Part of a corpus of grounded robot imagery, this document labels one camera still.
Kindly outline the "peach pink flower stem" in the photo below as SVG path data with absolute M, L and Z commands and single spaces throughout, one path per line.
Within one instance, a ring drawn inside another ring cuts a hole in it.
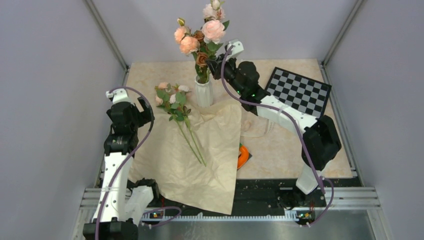
M 191 29 L 186 26 L 186 21 L 183 18 L 177 18 L 177 23 L 179 27 L 174 32 L 174 39 L 179 45 L 180 52 L 186 56 L 192 54 L 196 64 L 200 67 L 201 65 L 198 61 L 198 52 L 200 50 L 201 43 L 204 40 L 204 34 L 200 30 L 196 30 L 192 33 Z

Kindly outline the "pale pink peony stem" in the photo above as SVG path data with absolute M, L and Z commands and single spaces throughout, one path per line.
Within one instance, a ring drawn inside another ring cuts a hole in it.
M 222 39 L 230 25 L 230 20 L 226 19 L 224 3 L 224 0 L 210 0 L 202 10 L 204 24 L 200 30 L 203 34 L 203 48 L 210 57 L 223 45 Z

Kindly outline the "orange paper flower bouquet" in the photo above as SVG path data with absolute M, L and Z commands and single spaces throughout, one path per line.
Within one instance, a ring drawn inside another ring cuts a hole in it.
M 146 141 L 135 153 L 128 178 L 153 179 L 169 200 L 228 215 L 235 195 L 242 108 L 233 99 L 188 107 L 190 127 L 153 108 L 154 126 L 138 132 Z

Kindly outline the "brown rose flower stem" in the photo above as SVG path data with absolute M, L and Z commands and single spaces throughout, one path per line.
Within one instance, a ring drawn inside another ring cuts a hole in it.
M 209 50 L 204 42 L 204 34 L 200 30 L 196 30 L 192 35 L 199 42 L 199 49 L 193 53 L 195 60 L 195 70 L 197 73 L 197 82 L 206 84 L 209 81 L 208 66 L 206 60 L 209 58 Z

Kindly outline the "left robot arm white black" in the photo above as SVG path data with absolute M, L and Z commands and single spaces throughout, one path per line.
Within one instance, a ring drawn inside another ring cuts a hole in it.
M 104 177 L 100 199 L 91 222 L 84 224 L 82 234 L 87 240 L 136 240 L 138 222 L 142 211 L 160 202 L 160 193 L 151 186 L 135 187 L 130 205 L 125 203 L 128 174 L 136 150 L 143 144 L 138 138 L 138 129 L 154 123 L 149 102 L 138 97 L 142 107 L 129 99 L 112 98 L 112 106 L 106 114 L 112 121 L 109 134 L 104 141 Z

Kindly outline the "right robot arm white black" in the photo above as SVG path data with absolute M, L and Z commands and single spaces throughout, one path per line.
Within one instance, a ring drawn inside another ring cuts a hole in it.
M 304 167 L 297 178 L 293 200 L 307 206 L 314 198 L 313 191 L 323 188 L 322 172 L 342 148 L 333 119 L 327 115 L 315 117 L 281 102 L 259 85 L 259 73 L 251 61 L 236 64 L 234 58 L 207 59 L 206 65 L 215 80 L 221 80 L 224 89 L 232 87 L 236 93 L 227 93 L 247 111 L 274 122 L 296 134 L 301 143 Z

